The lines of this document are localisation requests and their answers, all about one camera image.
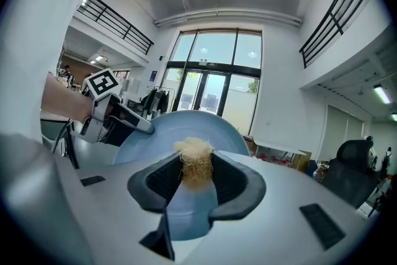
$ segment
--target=beige scrub brush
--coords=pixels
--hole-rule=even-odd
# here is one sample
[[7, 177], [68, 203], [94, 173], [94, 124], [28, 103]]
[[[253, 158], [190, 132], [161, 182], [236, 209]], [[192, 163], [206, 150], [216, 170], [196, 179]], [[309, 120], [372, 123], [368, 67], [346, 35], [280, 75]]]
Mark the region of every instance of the beige scrub brush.
[[187, 137], [185, 141], [177, 141], [174, 150], [181, 153], [182, 182], [186, 187], [193, 191], [206, 188], [212, 180], [211, 144], [196, 137]]

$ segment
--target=human arm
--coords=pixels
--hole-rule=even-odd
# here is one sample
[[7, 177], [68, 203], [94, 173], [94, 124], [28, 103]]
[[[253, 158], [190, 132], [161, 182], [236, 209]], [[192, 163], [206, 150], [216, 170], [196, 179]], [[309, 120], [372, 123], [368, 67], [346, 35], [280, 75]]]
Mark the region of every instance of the human arm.
[[93, 100], [62, 86], [51, 73], [47, 74], [42, 109], [55, 115], [84, 122], [91, 116]]

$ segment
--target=white shirt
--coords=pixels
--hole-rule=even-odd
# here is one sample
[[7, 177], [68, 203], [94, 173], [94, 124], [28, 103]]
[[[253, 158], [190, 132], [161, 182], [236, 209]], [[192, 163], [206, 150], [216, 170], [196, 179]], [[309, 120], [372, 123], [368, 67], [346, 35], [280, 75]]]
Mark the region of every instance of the white shirt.
[[42, 141], [40, 105], [79, 0], [8, 0], [0, 16], [0, 133]]

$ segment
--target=black rectangular strip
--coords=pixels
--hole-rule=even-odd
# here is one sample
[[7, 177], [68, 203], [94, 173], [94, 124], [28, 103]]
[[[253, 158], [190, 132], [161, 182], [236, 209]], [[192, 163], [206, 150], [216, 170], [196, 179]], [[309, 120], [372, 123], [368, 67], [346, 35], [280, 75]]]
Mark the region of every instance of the black rectangular strip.
[[324, 249], [329, 249], [345, 237], [346, 234], [318, 204], [306, 205], [299, 209]]
[[88, 177], [88, 178], [81, 179], [80, 181], [84, 187], [87, 187], [87, 186], [91, 186], [95, 183], [102, 182], [105, 180], [106, 179], [102, 176], [94, 176], [94, 177]]

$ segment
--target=metal railing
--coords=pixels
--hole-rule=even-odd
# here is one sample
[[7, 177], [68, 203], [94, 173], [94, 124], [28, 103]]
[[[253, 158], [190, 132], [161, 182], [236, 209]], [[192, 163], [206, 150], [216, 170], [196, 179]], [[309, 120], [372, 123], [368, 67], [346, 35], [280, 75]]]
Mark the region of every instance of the metal railing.
[[154, 43], [101, 0], [83, 0], [78, 11], [113, 32], [145, 55]]
[[333, 0], [316, 30], [299, 50], [305, 68], [332, 44], [332, 40], [336, 40], [337, 35], [342, 35], [349, 28], [362, 4], [363, 0]]

